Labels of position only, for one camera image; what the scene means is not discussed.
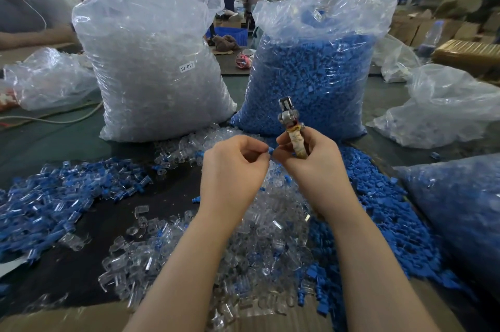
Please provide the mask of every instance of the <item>forearm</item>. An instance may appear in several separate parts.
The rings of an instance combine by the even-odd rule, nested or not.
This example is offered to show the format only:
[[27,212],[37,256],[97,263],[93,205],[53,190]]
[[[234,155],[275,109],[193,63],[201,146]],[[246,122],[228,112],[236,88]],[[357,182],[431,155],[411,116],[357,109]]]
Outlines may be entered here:
[[384,236],[357,201],[327,220],[351,331],[438,331]]
[[227,233],[198,214],[124,332],[202,332]]
[[25,46],[54,45],[65,42],[78,42],[70,26],[60,25],[40,32],[13,33],[8,46],[4,49],[16,49]]

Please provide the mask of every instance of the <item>blue plastic crate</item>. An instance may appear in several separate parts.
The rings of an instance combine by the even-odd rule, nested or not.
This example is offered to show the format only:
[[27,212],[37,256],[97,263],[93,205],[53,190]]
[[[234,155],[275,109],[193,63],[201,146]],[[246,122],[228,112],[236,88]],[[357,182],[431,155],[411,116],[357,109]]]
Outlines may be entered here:
[[[236,40],[236,43],[239,46],[247,46],[248,45],[248,30],[247,29],[227,28],[224,26],[216,26],[215,30],[219,36],[225,36],[226,34],[233,36],[234,39]],[[210,30],[207,31],[206,36],[209,38],[211,37]]]

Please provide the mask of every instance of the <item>cord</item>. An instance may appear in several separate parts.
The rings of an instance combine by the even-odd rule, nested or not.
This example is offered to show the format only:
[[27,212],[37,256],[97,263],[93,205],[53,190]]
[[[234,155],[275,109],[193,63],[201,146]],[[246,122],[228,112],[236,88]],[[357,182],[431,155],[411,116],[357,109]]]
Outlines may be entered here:
[[26,0],[22,0],[22,1],[23,1],[24,3],[26,3],[26,5],[27,5],[29,8],[31,8],[33,11],[35,11],[35,12],[37,13],[37,15],[38,15],[38,16],[40,16],[40,17],[41,17],[41,19],[42,19],[42,21],[43,21],[43,23],[44,23],[44,25],[45,25],[45,26],[43,27],[43,30],[46,30],[46,29],[47,29],[47,22],[45,21],[45,19],[43,18],[43,16],[42,16],[42,15],[41,15],[41,14],[40,14],[40,13],[39,13],[36,9],[34,9],[34,8],[32,7],[32,5],[31,5],[31,4],[29,4]]
[[88,114],[85,116],[80,117],[79,119],[76,120],[69,120],[69,121],[53,121],[53,120],[44,120],[44,119],[39,119],[36,117],[29,117],[29,116],[2,116],[0,117],[0,120],[7,120],[7,119],[24,119],[24,120],[32,120],[32,121],[42,121],[45,123],[50,123],[50,124],[72,124],[72,123],[77,123],[79,121],[85,120],[86,118],[91,117],[93,114],[99,110],[103,106],[103,102],[101,101],[97,107],[95,107],[92,111],[90,111]]

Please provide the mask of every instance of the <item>person in gray shirt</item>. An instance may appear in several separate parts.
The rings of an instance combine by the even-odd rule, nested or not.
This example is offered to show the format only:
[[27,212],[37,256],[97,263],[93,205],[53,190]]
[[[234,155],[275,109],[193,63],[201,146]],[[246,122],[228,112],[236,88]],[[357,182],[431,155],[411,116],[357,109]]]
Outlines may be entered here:
[[66,0],[0,0],[0,50],[75,42]]

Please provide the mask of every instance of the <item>bag of blue plastic parts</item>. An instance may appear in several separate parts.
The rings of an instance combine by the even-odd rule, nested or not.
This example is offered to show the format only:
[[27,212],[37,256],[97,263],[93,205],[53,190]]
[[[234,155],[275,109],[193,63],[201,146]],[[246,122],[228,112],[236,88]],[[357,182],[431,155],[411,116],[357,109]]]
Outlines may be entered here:
[[395,169],[445,247],[500,298],[500,153]]
[[332,139],[365,133],[361,105],[373,45],[389,30],[396,1],[259,1],[253,17],[264,36],[231,124],[279,135],[278,100],[290,96],[301,122]]

